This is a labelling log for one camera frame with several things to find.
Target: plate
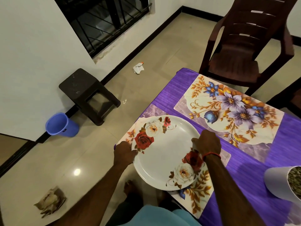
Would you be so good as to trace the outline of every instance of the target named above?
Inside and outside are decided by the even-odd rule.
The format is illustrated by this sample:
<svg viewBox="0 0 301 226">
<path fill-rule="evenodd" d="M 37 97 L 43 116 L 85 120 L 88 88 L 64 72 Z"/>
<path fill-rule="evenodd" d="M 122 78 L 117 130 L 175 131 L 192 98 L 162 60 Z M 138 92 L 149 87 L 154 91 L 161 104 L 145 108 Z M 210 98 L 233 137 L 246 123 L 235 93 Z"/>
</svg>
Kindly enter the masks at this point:
<svg viewBox="0 0 301 226">
<path fill-rule="evenodd" d="M 200 134 L 187 121 L 170 115 L 149 117 L 136 125 L 132 150 L 141 178 L 160 190 L 179 190 L 193 183 L 202 165 L 191 138 Z"/>
</svg>

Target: blue plastic cup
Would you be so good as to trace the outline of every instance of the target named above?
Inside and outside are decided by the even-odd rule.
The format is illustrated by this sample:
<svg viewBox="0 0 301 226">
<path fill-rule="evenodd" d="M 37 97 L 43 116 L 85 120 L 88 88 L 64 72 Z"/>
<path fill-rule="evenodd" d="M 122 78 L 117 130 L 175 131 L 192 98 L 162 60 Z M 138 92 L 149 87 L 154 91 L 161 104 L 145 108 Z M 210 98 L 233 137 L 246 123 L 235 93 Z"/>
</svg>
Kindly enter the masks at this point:
<svg viewBox="0 0 301 226">
<path fill-rule="evenodd" d="M 57 113 L 46 122 L 46 131 L 49 135 L 74 137 L 79 131 L 79 125 L 70 120 L 66 114 Z"/>
</svg>

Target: placemat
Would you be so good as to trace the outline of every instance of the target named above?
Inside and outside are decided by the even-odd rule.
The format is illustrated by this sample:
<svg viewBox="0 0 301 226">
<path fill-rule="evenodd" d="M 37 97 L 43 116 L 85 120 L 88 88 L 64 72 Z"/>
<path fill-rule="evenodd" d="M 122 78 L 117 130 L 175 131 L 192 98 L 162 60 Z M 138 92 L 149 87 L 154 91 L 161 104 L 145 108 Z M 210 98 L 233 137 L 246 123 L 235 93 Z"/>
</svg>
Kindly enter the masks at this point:
<svg viewBox="0 0 301 226">
<path fill-rule="evenodd" d="M 174 109 L 264 162 L 284 112 L 199 75 Z"/>
<path fill-rule="evenodd" d="M 119 140 L 127 141 L 132 144 L 135 137 L 135 128 L 136 125 L 141 127 L 141 123 L 143 123 L 145 118 L 151 116 L 161 116 L 168 114 L 158 107 L 150 104 L 148 108 L 141 114 L 140 118 L 132 125 L 132 127 L 128 130 L 128 132 Z M 188 163 L 188 160 L 192 153 L 188 153 L 186 157 L 182 159 L 183 163 Z M 226 166 L 231 158 L 231 154 L 221 150 L 221 158 L 224 166 Z M 212 181 L 210 178 L 210 174 L 205 162 L 201 162 L 199 166 L 199 171 L 197 173 L 196 180 L 188 187 L 185 187 L 179 191 L 169 192 L 173 198 L 175 198 L 185 209 L 187 209 L 191 214 L 193 214 L 196 218 L 200 218 L 209 198 L 211 197 L 214 189 L 212 185 Z"/>
</svg>

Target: window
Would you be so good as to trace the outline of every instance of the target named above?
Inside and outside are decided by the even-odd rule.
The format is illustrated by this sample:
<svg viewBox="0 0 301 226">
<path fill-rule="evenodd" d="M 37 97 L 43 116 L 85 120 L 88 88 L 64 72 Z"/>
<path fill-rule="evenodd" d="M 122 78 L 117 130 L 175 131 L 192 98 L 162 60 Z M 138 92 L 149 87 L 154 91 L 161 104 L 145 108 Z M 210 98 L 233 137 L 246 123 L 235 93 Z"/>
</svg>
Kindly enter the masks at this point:
<svg viewBox="0 0 301 226">
<path fill-rule="evenodd" d="M 149 12 L 148 0 L 55 0 L 91 57 Z"/>
</svg>

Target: hand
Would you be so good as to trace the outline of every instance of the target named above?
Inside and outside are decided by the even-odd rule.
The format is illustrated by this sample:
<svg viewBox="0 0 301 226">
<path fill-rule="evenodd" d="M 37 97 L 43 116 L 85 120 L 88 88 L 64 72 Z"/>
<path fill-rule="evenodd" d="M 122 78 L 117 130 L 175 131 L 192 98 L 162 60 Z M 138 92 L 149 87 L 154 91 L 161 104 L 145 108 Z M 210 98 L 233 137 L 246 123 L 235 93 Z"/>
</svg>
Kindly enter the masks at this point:
<svg viewBox="0 0 301 226">
<path fill-rule="evenodd" d="M 198 152 L 203 156 L 209 152 L 214 152 L 217 154 L 221 153 L 221 142 L 214 132 L 208 130 L 203 130 L 200 137 L 192 138 L 192 143 L 195 144 Z"/>
<path fill-rule="evenodd" d="M 126 168 L 133 163 L 135 156 L 138 154 L 138 150 L 131 150 L 131 146 L 128 142 L 122 141 L 116 146 L 114 151 L 114 166 L 121 166 Z"/>
</svg>

